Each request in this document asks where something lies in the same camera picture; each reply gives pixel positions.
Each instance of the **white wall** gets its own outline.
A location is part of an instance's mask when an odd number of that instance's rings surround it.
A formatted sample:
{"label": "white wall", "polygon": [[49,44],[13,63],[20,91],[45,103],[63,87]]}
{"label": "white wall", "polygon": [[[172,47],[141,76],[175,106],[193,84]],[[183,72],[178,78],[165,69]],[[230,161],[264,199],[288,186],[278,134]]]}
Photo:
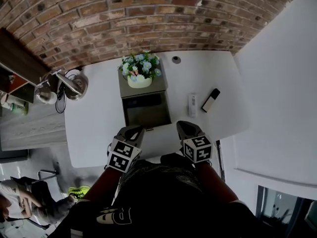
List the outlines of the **white wall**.
{"label": "white wall", "polygon": [[294,0],[235,56],[252,128],[221,141],[233,146],[223,153],[231,183],[240,170],[249,189],[317,199],[316,31],[317,0]]}

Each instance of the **neon yellow shoe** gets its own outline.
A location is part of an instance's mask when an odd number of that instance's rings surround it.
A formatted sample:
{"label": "neon yellow shoe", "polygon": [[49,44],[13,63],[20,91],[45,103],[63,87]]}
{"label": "neon yellow shoe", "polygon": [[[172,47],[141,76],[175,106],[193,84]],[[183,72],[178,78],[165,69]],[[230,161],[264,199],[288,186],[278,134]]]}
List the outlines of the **neon yellow shoe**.
{"label": "neon yellow shoe", "polygon": [[70,187],[68,189],[68,195],[72,195],[76,199],[80,199],[86,195],[86,193],[88,192],[89,189],[90,189],[90,187],[86,186],[86,185],[82,185],[79,188]]}

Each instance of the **person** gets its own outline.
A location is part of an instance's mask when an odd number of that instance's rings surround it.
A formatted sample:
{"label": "person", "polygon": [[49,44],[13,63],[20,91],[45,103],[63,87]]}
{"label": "person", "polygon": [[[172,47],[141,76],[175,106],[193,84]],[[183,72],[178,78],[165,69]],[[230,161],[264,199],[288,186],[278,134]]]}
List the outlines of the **person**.
{"label": "person", "polygon": [[[30,178],[22,178],[23,181],[33,181]],[[50,194],[45,181],[39,181],[31,186],[32,193],[26,190],[22,184],[14,180],[0,182],[0,216],[1,222],[4,219],[27,219],[33,214],[49,224],[56,224],[68,214],[69,209],[77,202],[80,195],[87,192],[72,188],[70,195],[58,202],[55,202]]]}
{"label": "person", "polygon": [[[114,195],[118,186],[118,195]],[[49,236],[270,237],[208,161],[176,153],[139,160],[124,175],[111,167]]]}

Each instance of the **white desk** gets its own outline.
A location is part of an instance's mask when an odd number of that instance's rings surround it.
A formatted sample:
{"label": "white desk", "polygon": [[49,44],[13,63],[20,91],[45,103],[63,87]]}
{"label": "white desk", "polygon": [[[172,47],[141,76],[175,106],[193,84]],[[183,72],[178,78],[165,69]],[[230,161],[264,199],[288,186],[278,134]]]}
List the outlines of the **white desk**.
{"label": "white desk", "polygon": [[[180,143],[175,122],[198,124],[213,141],[244,131],[249,126],[247,105],[240,75],[230,52],[179,51],[157,54],[163,64],[172,124],[145,133],[142,159],[178,151]],[[179,56],[180,64],[172,62]],[[76,168],[106,164],[106,151],[117,132],[125,127],[117,67],[120,59],[86,66],[88,90],[83,99],[67,100],[66,135],[72,165]],[[220,95],[208,113],[199,110],[187,116],[188,93],[198,94],[199,107],[214,88]]]}

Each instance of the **printed logo on shirt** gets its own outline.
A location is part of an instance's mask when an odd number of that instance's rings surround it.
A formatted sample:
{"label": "printed logo on shirt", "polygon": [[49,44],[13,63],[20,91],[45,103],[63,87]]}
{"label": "printed logo on shirt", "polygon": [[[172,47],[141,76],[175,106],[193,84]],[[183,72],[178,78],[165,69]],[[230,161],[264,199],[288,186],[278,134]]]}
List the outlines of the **printed logo on shirt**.
{"label": "printed logo on shirt", "polygon": [[131,224],[130,209],[131,208],[105,209],[101,211],[102,215],[97,217],[97,222],[100,224]]}

